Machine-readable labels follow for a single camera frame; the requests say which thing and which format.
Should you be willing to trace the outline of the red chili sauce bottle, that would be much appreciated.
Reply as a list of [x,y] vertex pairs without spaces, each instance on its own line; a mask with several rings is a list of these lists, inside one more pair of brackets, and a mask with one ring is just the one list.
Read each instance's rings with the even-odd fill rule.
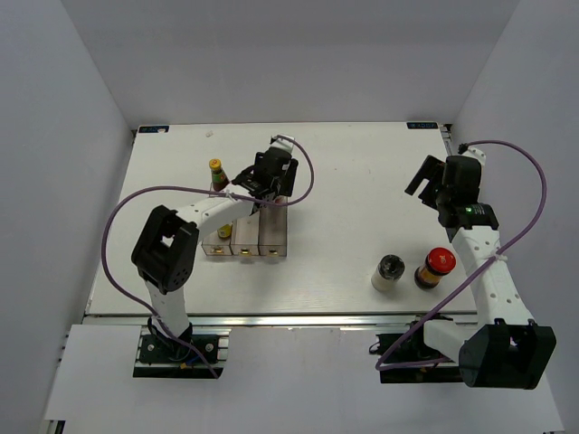
[[209,161],[209,168],[211,172],[211,190],[213,192],[221,192],[231,182],[223,169],[222,161],[218,158],[213,158]]

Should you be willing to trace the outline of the small yellow label bottle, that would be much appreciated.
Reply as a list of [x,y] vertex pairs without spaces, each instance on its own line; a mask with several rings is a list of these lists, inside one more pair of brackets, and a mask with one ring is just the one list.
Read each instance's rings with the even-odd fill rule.
[[228,239],[232,236],[233,225],[231,223],[225,224],[217,230],[217,235],[220,239]]

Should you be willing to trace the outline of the black grinder white bottle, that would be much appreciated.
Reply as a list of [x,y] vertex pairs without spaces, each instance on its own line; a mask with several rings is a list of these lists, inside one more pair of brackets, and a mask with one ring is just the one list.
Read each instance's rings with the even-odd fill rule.
[[375,290],[380,292],[394,288],[405,272],[403,260],[394,254],[383,256],[378,262],[371,283]]

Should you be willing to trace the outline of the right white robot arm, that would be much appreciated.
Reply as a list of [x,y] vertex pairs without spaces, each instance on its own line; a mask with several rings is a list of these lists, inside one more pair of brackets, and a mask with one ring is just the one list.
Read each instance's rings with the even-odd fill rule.
[[501,250],[497,217],[479,201],[481,175],[475,158],[427,156],[405,189],[439,214],[470,278],[478,314],[476,331],[430,319],[410,335],[408,347],[422,361],[439,353],[455,362],[469,387],[533,390],[555,350],[555,334],[536,323],[518,294]]

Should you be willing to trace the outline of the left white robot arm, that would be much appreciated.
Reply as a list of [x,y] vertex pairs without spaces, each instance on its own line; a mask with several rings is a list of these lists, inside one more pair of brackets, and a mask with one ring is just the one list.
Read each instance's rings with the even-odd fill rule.
[[163,334],[159,347],[170,360],[183,360],[191,350],[183,286],[192,275],[198,244],[225,224],[292,195],[297,168],[290,148],[272,145],[222,191],[179,209],[159,205],[149,214],[131,261],[146,282],[155,327]]

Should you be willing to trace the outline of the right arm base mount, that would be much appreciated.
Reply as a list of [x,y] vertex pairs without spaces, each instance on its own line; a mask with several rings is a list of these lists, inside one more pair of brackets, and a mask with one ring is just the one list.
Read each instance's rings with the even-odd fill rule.
[[[375,329],[375,342],[368,348],[368,353],[381,357],[408,329],[421,319],[411,316],[410,322],[384,323]],[[435,363],[442,354],[426,346],[423,342],[423,329],[408,337],[399,347],[384,360],[384,364],[418,362],[417,366],[394,368],[381,371],[382,384],[419,384],[419,383],[462,383],[459,367],[456,363]]]

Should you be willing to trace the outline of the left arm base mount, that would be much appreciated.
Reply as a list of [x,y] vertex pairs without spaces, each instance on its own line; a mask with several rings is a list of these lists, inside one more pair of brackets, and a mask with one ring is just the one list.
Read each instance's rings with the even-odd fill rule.
[[228,357],[229,331],[196,329],[190,336],[192,344],[211,365],[192,349],[162,335],[154,335],[147,327],[140,330],[138,348],[133,366],[134,378],[216,380],[222,373]]

